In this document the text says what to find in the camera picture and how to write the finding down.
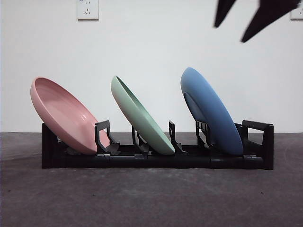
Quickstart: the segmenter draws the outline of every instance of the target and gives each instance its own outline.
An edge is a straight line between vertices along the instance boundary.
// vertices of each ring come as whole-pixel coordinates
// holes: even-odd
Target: white wall
[[[78,22],[76,0],[1,1],[1,130],[40,131],[32,80],[50,78],[112,131],[130,131],[110,81],[120,78],[164,131],[194,131],[180,77],[188,66],[212,84],[235,122],[303,132],[303,22],[289,14],[241,44],[257,0],[238,0],[219,29],[214,0],[99,0],[100,20]]]

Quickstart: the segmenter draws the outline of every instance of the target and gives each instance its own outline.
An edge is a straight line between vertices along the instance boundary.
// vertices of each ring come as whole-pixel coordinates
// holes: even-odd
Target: round plate
[[[71,93],[46,78],[36,78],[30,89],[33,105],[47,127],[71,148],[83,154],[96,154],[95,123],[98,121]],[[107,147],[104,131],[100,141]]]
[[[194,119],[208,124],[211,141],[228,154],[242,155],[243,145],[237,128],[204,77],[195,69],[187,68],[181,78],[181,89]]]
[[[122,113],[140,136],[158,153],[173,155],[175,149],[169,139],[119,77],[113,78],[111,90]]]

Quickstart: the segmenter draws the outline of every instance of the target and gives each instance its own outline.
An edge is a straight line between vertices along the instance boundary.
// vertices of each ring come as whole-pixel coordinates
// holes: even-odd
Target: green plate
[[[170,140],[119,77],[113,78],[111,90],[122,113],[140,136],[158,153],[173,155],[175,149]]]

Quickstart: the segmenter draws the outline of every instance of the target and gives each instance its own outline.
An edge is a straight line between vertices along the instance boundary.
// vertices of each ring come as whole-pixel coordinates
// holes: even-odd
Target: pink plate
[[[46,78],[33,81],[30,96],[42,121],[58,138],[82,154],[96,154],[94,127],[98,121],[78,99]],[[109,145],[105,131],[100,132],[100,141],[104,147]]]

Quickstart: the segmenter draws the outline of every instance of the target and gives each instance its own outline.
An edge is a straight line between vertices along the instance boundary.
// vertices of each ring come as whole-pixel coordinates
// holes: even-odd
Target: black object
[[[215,27],[219,27],[235,0],[219,0]],[[280,17],[298,7],[300,0],[260,0],[260,7],[250,22],[242,42],[247,42],[265,27],[278,20]]]
[[[224,21],[226,15],[232,8],[236,0],[219,0],[217,7],[216,20],[214,22],[215,27],[219,27],[220,24]]]
[[[169,122],[169,135],[176,153],[160,155],[145,143],[138,132],[132,129],[132,145],[116,143],[110,134],[109,121],[95,124],[96,155],[69,154],[68,145],[42,124],[42,168],[109,168],[109,167],[168,167],[168,168],[243,168],[273,169],[274,167],[274,126],[259,122],[243,121],[235,124],[244,146],[243,156],[224,154],[210,141],[210,129],[206,123],[196,122],[197,145],[177,143],[175,124]],[[248,128],[263,131],[263,142],[257,144],[248,140]],[[105,148],[99,141],[100,130],[107,130],[110,145]],[[200,137],[200,130],[206,142]]]

